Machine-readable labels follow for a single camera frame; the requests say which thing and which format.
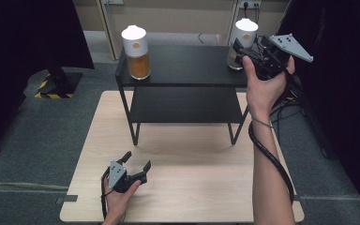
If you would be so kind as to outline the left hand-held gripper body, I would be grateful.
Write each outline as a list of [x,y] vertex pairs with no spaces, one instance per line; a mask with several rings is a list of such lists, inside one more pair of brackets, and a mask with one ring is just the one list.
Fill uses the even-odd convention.
[[119,159],[112,161],[109,167],[109,188],[119,193],[127,192],[136,181],[140,181],[141,184],[147,182],[147,167],[144,167],[142,172],[128,175],[124,164],[125,161]]

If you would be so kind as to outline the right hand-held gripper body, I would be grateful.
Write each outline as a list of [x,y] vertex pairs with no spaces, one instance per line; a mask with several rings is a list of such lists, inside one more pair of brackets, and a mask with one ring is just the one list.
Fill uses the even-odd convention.
[[290,56],[309,63],[314,60],[293,34],[263,36],[247,50],[247,55],[254,63],[258,78],[263,81],[274,78],[280,72],[286,72]]

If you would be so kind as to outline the seasoning jar with beige powder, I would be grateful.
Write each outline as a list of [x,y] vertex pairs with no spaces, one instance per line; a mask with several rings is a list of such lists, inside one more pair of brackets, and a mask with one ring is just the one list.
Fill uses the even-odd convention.
[[251,48],[255,38],[259,25],[250,19],[243,18],[237,21],[232,30],[230,39],[230,49],[227,55],[227,66],[234,70],[240,70],[242,67],[235,62],[236,51],[233,48],[235,41],[238,39],[244,48]]

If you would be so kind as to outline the black two-tier shelf rack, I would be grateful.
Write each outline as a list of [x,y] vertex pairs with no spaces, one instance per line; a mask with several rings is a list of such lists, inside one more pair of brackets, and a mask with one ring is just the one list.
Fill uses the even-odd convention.
[[144,80],[130,76],[121,55],[114,76],[133,143],[142,123],[220,123],[235,144],[248,115],[238,100],[247,78],[227,66],[227,52],[220,46],[153,45]]

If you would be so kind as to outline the person's left hand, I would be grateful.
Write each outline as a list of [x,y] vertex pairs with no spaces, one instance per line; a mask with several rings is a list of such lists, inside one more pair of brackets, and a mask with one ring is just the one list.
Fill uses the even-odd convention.
[[109,188],[109,181],[104,181],[104,194],[106,199],[107,216],[109,218],[122,218],[128,209],[128,204],[132,195],[136,192],[138,187],[141,185],[140,181],[134,182],[129,190],[125,193],[119,193],[111,191]]

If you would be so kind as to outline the person's right hand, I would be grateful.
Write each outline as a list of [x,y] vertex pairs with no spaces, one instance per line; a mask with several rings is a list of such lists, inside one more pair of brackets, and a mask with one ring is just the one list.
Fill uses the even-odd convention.
[[264,121],[286,86],[286,73],[280,72],[275,78],[261,81],[255,71],[254,64],[248,56],[243,57],[244,71],[247,76],[247,104],[251,115]]

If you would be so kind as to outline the dark tape strip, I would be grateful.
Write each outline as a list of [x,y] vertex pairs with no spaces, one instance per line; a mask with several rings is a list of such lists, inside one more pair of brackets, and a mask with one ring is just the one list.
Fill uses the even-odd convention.
[[55,203],[56,204],[75,203],[77,200],[78,200],[78,195],[66,195],[63,197],[58,197]]

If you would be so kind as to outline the stand base with striped tape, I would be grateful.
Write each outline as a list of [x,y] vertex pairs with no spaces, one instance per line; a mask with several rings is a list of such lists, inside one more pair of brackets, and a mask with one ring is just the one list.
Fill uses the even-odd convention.
[[36,98],[72,98],[83,74],[66,72],[64,78],[48,74],[39,86]]

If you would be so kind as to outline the seasoning jar with orange powder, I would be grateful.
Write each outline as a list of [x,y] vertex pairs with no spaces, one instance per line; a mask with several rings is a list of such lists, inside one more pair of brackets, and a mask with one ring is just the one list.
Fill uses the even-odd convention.
[[150,75],[147,32],[135,25],[129,25],[121,33],[130,76],[135,80],[144,80]]

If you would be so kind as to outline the white wall socket with plugs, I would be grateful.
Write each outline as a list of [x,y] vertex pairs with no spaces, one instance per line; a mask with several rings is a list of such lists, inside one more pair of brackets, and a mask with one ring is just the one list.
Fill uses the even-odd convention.
[[239,3],[240,8],[257,9],[260,8],[262,0],[241,0]]

